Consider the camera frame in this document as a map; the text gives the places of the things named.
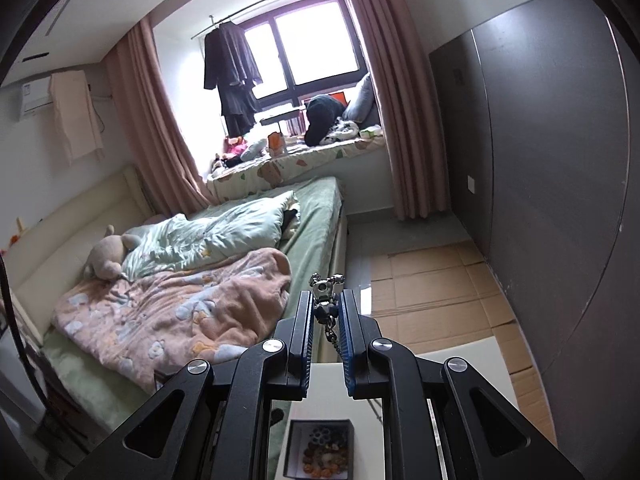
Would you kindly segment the silver chain keychain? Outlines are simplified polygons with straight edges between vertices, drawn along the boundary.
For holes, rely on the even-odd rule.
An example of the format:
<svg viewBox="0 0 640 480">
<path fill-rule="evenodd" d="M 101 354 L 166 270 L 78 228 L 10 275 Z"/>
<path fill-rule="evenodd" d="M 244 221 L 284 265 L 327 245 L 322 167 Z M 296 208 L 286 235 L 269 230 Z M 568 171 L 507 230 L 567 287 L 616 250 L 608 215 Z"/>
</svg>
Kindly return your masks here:
<svg viewBox="0 0 640 480">
<path fill-rule="evenodd" d="M 336 320 L 338 318 L 338 300 L 340 295 L 335 291 L 338 286 L 345 283 L 342 274 L 333 274 L 328 278 L 322 278 L 319 273 L 314 273 L 309 279 L 309 287 L 314 297 L 314 318 L 324 327 L 324 336 L 334 348 L 337 356 L 342 357 L 337 333 L 335 333 Z"/>
</svg>

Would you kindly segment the dark jewelry box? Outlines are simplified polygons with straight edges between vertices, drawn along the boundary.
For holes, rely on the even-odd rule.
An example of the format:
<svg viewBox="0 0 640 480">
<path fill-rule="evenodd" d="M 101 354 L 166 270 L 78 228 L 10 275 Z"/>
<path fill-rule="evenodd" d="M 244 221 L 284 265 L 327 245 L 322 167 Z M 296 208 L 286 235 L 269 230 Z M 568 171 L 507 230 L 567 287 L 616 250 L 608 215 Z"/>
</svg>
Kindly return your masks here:
<svg viewBox="0 0 640 480">
<path fill-rule="evenodd" d="M 283 477 L 354 478 L 354 434 L 348 419 L 294 419 L 288 430 Z"/>
</svg>

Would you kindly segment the pink fleece blanket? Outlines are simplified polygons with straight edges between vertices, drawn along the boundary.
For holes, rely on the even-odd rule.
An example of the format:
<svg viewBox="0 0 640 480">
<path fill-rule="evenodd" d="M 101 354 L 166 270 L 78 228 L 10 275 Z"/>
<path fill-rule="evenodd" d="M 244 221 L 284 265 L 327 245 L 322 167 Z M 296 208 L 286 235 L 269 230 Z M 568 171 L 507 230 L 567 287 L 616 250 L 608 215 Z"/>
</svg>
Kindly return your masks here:
<svg viewBox="0 0 640 480">
<path fill-rule="evenodd" d="M 231 360 L 264 340 L 288 303 L 288 258 L 276 248 L 133 282 L 83 281 L 52 323 L 83 352 L 143 391 L 194 359 Z"/>
</svg>

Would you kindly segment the plush toy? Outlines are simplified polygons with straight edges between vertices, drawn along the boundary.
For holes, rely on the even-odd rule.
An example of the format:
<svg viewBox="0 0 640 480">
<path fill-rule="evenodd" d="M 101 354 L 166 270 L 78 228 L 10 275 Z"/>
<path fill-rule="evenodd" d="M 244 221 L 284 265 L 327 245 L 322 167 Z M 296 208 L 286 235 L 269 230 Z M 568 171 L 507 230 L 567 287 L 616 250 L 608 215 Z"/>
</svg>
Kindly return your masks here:
<svg viewBox="0 0 640 480">
<path fill-rule="evenodd" d="M 82 276 L 85 280 L 89 278 L 98 278 L 104 282 L 118 280 L 122 276 L 122 264 L 127 255 L 141 243 L 140 236 L 117 235 L 114 226 L 108 226 L 102 240 L 89 252 Z"/>
</svg>

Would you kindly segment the cream headboard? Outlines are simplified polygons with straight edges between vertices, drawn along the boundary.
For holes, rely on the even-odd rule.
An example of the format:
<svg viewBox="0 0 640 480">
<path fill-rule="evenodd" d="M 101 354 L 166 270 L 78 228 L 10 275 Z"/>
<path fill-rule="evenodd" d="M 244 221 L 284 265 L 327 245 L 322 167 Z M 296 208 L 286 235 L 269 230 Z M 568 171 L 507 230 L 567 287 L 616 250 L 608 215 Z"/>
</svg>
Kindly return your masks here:
<svg viewBox="0 0 640 480">
<path fill-rule="evenodd" d="M 93 246 L 106 228 L 120 234 L 154 214 L 134 167 L 128 166 L 72 198 L 30 228 L 4 262 L 17 311 L 42 344 L 58 300 L 82 278 Z"/>
</svg>

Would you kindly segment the floral window seat cushion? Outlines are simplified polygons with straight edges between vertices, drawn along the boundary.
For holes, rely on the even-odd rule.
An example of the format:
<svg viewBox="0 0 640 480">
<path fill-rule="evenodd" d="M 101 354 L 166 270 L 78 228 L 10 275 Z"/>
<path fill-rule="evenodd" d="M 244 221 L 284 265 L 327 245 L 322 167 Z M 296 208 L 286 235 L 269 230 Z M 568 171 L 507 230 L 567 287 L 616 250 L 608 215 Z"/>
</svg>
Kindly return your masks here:
<svg viewBox="0 0 640 480">
<path fill-rule="evenodd" d="M 384 148 L 385 144 L 384 136 L 378 134 L 369 139 L 355 138 L 316 148 L 296 146 L 288 154 L 277 158 L 264 155 L 233 168 L 223 169 L 218 174 L 210 174 L 205 184 L 219 203 L 239 200 L 286 185 L 303 174 L 329 166 L 332 162 L 344 162 Z"/>
</svg>

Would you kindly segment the pink curtain left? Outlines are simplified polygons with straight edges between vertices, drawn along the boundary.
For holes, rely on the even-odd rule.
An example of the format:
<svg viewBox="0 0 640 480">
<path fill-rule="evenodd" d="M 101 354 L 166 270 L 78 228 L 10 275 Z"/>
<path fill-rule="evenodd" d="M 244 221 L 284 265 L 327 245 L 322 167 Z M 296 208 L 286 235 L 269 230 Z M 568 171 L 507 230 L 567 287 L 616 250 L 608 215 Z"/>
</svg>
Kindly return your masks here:
<svg viewBox="0 0 640 480">
<path fill-rule="evenodd" d="M 172 216 L 216 205 L 171 110 L 150 20 L 137 22 L 104 63 L 118 118 L 155 209 Z"/>
</svg>

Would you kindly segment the pink curtain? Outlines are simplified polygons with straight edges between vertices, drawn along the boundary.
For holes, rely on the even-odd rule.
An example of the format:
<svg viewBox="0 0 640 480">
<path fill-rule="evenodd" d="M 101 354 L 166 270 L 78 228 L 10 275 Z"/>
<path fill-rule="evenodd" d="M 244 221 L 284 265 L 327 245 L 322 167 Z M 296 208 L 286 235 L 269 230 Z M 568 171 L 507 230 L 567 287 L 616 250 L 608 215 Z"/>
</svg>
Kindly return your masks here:
<svg viewBox="0 0 640 480">
<path fill-rule="evenodd" d="M 446 150 L 433 87 L 406 0 L 347 0 L 366 49 L 400 220 L 449 209 Z"/>
<path fill-rule="evenodd" d="M 172 216 L 216 205 L 171 110 L 150 20 L 137 22 L 104 63 L 118 118 L 155 209 Z"/>
</svg>

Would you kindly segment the dark wardrobe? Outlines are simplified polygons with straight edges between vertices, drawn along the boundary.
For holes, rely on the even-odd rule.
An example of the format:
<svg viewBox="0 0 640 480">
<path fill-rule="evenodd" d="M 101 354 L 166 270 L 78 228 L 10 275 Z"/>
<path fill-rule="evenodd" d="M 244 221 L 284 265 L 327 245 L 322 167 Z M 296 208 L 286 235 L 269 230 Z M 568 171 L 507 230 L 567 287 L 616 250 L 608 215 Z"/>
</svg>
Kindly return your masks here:
<svg viewBox="0 0 640 480">
<path fill-rule="evenodd" d="M 588 479 L 637 478 L 638 58 L 592 0 L 532 0 L 431 63 L 452 208 L 521 325 L 559 447 Z"/>
</svg>

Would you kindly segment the pink curtain right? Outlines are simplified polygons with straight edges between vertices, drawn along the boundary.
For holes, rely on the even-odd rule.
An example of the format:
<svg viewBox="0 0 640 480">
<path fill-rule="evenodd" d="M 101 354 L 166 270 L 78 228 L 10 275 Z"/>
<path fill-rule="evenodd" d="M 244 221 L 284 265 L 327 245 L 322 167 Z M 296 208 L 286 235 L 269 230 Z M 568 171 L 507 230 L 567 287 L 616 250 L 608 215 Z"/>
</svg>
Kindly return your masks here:
<svg viewBox="0 0 640 480">
<path fill-rule="evenodd" d="M 446 150 L 433 87 L 406 0 L 347 0 L 366 49 L 400 220 L 449 209 Z"/>
</svg>

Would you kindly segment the black clothing pile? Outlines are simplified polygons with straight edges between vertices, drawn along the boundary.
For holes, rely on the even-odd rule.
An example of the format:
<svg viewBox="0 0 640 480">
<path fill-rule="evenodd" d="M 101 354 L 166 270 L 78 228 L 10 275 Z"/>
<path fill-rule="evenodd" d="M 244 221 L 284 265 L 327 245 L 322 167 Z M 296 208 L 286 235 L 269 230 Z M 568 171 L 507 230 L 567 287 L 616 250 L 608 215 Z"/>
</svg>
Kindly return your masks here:
<svg viewBox="0 0 640 480">
<path fill-rule="evenodd" d="M 328 94 L 319 94 L 306 104 L 308 128 L 304 140 L 307 146 L 314 148 L 329 134 L 335 122 L 340 118 L 346 106 Z"/>
</svg>

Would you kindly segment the hanging black garment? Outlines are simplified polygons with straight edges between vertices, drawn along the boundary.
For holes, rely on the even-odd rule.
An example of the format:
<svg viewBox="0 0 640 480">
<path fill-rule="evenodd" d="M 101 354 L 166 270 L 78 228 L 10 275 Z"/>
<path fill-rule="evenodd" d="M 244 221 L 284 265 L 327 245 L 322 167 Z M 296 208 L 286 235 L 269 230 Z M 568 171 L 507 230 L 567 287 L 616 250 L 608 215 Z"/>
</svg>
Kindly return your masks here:
<svg viewBox="0 0 640 480">
<path fill-rule="evenodd" d="M 262 83 L 242 27 L 221 23 L 204 38 L 204 89 L 218 90 L 221 115 L 230 138 L 245 136 L 262 110 L 254 88 Z"/>
</svg>

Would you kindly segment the white air conditioner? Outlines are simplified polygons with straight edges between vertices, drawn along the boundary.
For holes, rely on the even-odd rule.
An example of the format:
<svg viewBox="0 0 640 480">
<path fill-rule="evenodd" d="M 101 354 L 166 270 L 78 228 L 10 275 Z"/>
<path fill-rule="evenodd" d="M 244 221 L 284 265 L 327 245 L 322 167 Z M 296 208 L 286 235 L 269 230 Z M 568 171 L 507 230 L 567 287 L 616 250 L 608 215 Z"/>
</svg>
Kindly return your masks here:
<svg viewBox="0 0 640 480">
<path fill-rule="evenodd" d="M 53 104 L 50 85 L 50 76 L 22 84 L 21 119 L 40 113 Z"/>
</svg>

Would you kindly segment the window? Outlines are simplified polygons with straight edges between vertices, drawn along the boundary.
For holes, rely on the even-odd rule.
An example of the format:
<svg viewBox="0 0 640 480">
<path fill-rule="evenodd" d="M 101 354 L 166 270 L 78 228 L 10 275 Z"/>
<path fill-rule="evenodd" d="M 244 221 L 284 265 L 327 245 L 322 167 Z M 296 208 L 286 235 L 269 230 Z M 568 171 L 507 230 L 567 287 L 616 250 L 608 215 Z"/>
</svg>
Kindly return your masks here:
<svg viewBox="0 0 640 480">
<path fill-rule="evenodd" d="M 265 110 L 350 88 L 367 73 L 345 0 L 302 0 L 242 27 L 262 74 L 254 95 Z"/>
</svg>

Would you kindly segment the white wall socket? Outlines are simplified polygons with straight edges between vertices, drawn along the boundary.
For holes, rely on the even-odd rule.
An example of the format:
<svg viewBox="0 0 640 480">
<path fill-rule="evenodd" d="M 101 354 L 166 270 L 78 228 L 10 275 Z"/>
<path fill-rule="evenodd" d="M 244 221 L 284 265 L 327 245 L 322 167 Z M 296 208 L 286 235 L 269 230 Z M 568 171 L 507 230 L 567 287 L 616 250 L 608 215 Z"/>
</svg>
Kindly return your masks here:
<svg viewBox="0 0 640 480">
<path fill-rule="evenodd" d="M 471 176 L 466 177 L 466 187 L 470 193 L 475 194 L 475 179 Z"/>
</svg>

